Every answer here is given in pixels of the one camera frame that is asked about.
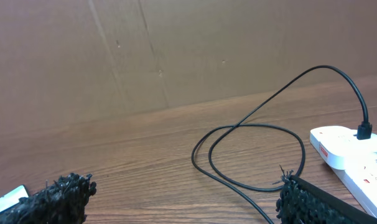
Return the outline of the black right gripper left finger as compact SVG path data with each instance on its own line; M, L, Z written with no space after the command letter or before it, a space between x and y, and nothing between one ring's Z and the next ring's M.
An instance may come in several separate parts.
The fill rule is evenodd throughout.
M3 224L82 224L85 207L96 194L96 182L86 176L71 173L61 176L52 185L30 197L22 197L5 214Z

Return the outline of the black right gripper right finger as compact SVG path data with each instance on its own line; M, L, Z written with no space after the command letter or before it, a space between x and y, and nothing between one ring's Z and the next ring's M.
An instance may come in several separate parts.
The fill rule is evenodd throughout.
M276 202L282 224L377 224L377 218L351 206L322 189L283 171L284 183Z

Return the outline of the Samsung Galaxy smartphone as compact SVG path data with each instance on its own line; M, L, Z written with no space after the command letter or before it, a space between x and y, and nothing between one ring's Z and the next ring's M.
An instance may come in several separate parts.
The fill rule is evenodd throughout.
M25 185L20 185L6 195L0 197L0 213L18 204L19 199L23 197L29 197Z

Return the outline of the white USB charger adapter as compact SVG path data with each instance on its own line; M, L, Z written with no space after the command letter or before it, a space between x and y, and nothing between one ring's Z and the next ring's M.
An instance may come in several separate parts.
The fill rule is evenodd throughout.
M377 134L358 139L357 130L343 126L323 126L310 130L310 143L333 169L345 170L363 160L377 158Z

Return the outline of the white power strip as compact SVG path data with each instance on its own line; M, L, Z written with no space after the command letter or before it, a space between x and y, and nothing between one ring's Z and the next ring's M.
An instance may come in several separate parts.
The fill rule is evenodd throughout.
M363 209L377 218L377 158L356 162L345 170L331 169Z

